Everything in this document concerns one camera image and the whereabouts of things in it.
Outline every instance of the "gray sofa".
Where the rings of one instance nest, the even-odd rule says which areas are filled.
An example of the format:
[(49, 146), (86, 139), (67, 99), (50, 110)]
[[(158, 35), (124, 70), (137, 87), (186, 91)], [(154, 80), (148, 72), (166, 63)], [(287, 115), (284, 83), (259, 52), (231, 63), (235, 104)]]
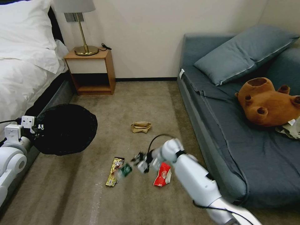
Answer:
[(249, 75), (215, 86), (194, 63), (234, 35), (185, 34), (179, 89), (209, 172), (229, 201), (273, 208), (300, 203), (300, 141), (251, 124), (235, 92), (254, 77), (300, 95), (300, 49), (290, 48)]

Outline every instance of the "brass lamp base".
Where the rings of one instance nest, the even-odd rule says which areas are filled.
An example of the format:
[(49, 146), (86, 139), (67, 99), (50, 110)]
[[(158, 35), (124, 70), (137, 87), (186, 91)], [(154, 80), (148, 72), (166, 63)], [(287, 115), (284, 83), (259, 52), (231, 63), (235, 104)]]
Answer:
[(80, 46), (75, 48), (75, 54), (80, 56), (95, 55), (99, 52), (99, 49), (95, 46)]

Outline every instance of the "brown paper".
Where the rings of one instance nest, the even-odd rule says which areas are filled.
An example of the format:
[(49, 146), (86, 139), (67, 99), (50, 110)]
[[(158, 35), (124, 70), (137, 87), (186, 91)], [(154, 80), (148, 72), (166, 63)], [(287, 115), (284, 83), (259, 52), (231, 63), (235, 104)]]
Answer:
[(131, 124), (131, 131), (133, 133), (144, 132), (147, 133), (152, 127), (152, 123), (146, 121), (134, 122)]

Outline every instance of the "carpet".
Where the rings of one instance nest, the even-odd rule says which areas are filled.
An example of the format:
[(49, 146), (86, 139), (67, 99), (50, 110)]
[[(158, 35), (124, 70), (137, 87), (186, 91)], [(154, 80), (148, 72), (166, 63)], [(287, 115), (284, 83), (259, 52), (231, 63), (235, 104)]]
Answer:
[[(79, 154), (40, 154), (0, 225), (214, 224), (205, 210), (193, 206), (174, 174), (160, 188), (153, 186), (155, 171), (143, 175), (134, 169), (115, 187), (105, 186), (114, 156), (129, 161), (161, 133), (178, 137), (205, 165), (175, 81), (119, 82), (112, 96), (74, 96), (71, 103), (97, 116), (95, 139)], [(147, 134), (132, 133), (134, 121), (149, 121), (152, 128)], [(166, 140), (160, 137), (152, 146)], [(263, 224), (300, 221), (296, 209), (250, 211)]]

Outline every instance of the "wooden nightstand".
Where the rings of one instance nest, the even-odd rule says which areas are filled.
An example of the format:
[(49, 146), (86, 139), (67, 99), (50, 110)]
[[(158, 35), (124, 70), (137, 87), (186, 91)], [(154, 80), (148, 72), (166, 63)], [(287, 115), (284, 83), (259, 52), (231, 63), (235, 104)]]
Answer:
[(116, 79), (110, 50), (91, 56), (78, 56), (71, 50), (65, 60), (78, 95), (113, 94)]

